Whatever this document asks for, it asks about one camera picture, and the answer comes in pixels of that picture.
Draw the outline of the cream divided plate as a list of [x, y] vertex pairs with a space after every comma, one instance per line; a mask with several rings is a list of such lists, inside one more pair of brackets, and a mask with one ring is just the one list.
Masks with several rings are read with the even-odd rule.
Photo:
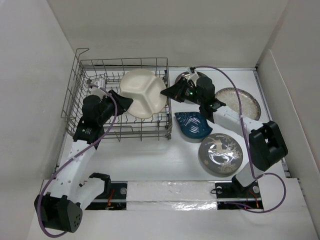
[[127, 72], [119, 87], [122, 97], [133, 100], [127, 111], [136, 118], [149, 119], [166, 106], [167, 97], [161, 94], [166, 85], [150, 70], [139, 68]]

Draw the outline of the blue leaf-shaped dish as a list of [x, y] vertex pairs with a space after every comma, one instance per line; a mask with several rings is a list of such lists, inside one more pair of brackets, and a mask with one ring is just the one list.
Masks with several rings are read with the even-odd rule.
[[175, 112], [174, 116], [180, 131], [189, 139], [203, 140], [213, 131], [213, 128], [208, 124], [207, 119], [200, 112]]

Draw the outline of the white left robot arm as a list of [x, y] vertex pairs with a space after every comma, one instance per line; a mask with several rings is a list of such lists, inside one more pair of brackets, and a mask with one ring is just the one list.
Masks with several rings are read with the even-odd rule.
[[34, 201], [41, 230], [50, 238], [74, 233], [82, 221], [83, 211], [97, 198], [113, 197], [108, 174], [94, 172], [84, 179], [87, 164], [109, 133], [104, 125], [114, 124], [124, 114], [133, 99], [115, 91], [100, 88], [102, 95], [90, 94], [83, 99], [82, 116], [73, 135], [71, 150], [66, 160], [44, 185]]

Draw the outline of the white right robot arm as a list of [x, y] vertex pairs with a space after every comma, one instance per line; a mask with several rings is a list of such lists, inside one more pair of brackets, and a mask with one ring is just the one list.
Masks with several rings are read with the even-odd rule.
[[261, 178], [274, 164], [288, 154], [288, 148], [278, 124], [253, 120], [229, 108], [215, 95], [215, 86], [208, 77], [191, 80], [180, 79], [176, 84], [160, 92], [182, 103], [190, 101], [199, 106], [199, 112], [210, 122], [243, 136], [249, 162], [231, 179], [231, 191], [242, 197], [249, 186]]

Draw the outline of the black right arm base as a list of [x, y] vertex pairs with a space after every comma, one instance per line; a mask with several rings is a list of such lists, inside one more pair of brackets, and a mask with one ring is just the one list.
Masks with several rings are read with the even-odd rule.
[[262, 210], [264, 208], [259, 184], [253, 182], [244, 191], [237, 192], [231, 189], [232, 182], [216, 182], [210, 191], [216, 196], [218, 210]]

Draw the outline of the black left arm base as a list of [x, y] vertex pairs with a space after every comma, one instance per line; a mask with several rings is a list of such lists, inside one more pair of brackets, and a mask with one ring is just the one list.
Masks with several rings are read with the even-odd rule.
[[97, 196], [86, 210], [121, 211], [127, 209], [127, 181], [112, 181], [108, 194]]

